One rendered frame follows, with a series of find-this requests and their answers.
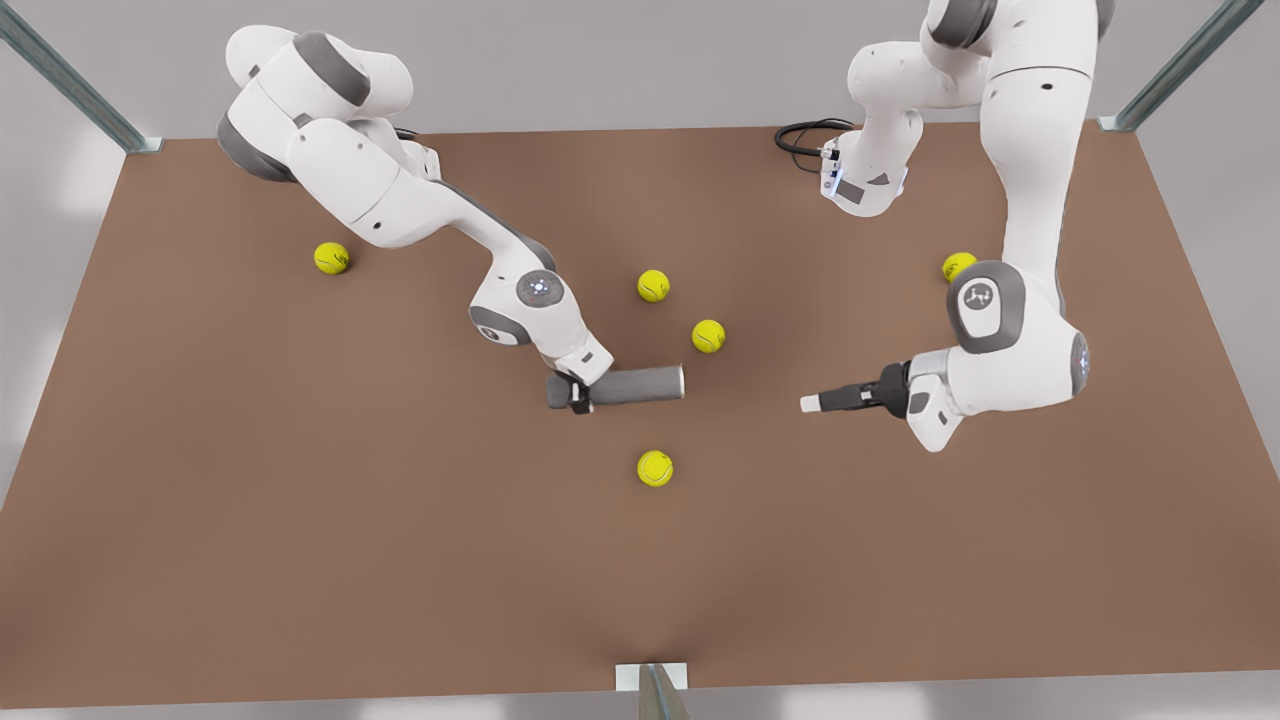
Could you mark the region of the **grey tennis ball tube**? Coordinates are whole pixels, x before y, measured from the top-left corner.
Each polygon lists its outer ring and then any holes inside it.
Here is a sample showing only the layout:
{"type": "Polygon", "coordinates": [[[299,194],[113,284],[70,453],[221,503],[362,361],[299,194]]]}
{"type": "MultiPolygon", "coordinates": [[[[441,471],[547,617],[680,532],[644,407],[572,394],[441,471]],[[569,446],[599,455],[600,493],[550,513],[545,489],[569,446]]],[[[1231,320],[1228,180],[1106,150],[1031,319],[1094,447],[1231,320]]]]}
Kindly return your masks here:
{"type": "MultiPolygon", "coordinates": [[[[594,386],[589,387],[594,409],[604,405],[682,398],[685,396],[684,368],[672,365],[607,372],[594,386]]],[[[556,373],[547,378],[545,388],[548,407],[567,407],[568,389],[566,383],[556,377],[556,373]]]]}

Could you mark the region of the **silver frame post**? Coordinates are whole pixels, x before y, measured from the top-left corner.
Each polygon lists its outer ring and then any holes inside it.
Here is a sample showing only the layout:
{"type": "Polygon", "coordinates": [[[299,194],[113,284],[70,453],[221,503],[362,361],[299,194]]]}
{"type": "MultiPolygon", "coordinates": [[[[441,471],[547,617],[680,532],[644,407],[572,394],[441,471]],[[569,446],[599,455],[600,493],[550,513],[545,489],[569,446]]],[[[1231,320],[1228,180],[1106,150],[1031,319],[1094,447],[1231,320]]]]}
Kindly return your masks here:
{"type": "Polygon", "coordinates": [[[8,0],[0,0],[0,38],[124,152],[163,149],[163,138],[142,135],[8,0]]]}
{"type": "Polygon", "coordinates": [[[1100,129],[1137,132],[1266,1],[1222,0],[1117,114],[1098,118],[1100,129]]]}
{"type": "Polygon", "coordinates": [[[614,689],[637,692],[637,720],[691,720],[681,693],[689,688],[686,662],[617,664],[614,689]]]}

